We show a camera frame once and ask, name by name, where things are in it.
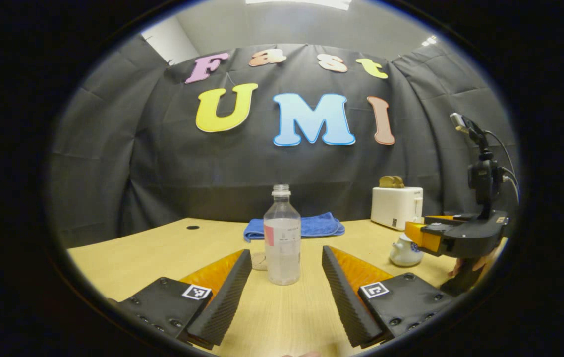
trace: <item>blue towel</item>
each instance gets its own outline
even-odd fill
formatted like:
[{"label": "blue towel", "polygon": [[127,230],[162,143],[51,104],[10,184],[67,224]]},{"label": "blue towel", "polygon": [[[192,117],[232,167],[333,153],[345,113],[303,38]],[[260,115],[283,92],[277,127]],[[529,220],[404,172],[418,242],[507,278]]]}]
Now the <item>blue towel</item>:
[{"label": "blue towel", "polygon": [[[345,228],[332,213],[327,212],[314,217],[302,217],[302,237],[341,236]],[[264,239],[264,220],[252,219],[244,229],[244,240]]]}]

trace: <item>bottle label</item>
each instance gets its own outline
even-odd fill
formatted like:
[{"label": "bottle label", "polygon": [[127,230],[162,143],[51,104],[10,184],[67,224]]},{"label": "bottle label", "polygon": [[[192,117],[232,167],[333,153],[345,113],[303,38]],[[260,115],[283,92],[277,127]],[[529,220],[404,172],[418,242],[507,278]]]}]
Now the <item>bottle label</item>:
[{"label": "bottle label", "polygon": [[300,253],[300,227],[275,228],[265,225],[264,238],[268,246],[275,246],[282,255]]}]

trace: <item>letter m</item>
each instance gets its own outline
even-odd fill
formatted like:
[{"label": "letter m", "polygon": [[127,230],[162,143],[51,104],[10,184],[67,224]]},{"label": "letter m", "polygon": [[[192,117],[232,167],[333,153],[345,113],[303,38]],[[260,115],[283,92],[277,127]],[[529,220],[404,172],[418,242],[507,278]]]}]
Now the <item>letter m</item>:
[{"label": "letter m", "polygon": [[277,146],[300,144],[302,137],[295,133],[295,123],[304,133],[306,140],[314,144],[318,140],[321,127],[326,123],[323,142],[328,145],[352,145],[355,136],[348,130],[348,121],[343,104],[346,97],[339,94],[325,94],[320,98],[315,110],[295,93],[283,93],[273,97],[280,105],[280,134],[273,139]]}]

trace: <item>table surface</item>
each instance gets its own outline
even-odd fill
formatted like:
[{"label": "table surface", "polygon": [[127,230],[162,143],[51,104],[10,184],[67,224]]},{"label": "table surface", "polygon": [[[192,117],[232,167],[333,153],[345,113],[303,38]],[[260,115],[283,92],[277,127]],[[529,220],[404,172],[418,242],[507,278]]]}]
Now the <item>table surface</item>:
[{"label": "table surface", "polygon": [[[244,241],[247,223],[182,219],[158,228],[68,250],[74,263],[106,298],[122,301],[161,276],[180,280],[240,249],[264,251],[264,241]],[[319,351],[343,357],[352,348],[339,320],[321,266],[322,247],[333,246],[397,276],[412,272],[439,287],[456,260],[426,254],[413,267],[393,265],[388,255],[401,232],[370,220],[343,222],[339,237],[303,238],[300,280],[287,286],[269,282],[266,271],[252,270],[236,315],[221,346],[222,357],[298,356]],[[200,226],[187,229],[187,226]]]}]

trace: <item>white teapot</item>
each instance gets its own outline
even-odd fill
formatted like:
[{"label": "white teapot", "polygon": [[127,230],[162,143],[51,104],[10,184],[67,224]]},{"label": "white teapot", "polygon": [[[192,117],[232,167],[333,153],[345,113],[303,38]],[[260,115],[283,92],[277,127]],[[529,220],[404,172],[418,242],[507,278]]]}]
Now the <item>white teapot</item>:
[{"label": "white teapot", "polygon": [[393,242],[393,250],[390,252],[390,260],[397,266],[410,267],[421,261],[423,252],[418,249],[405,233],[399,236],[399,240]]}]

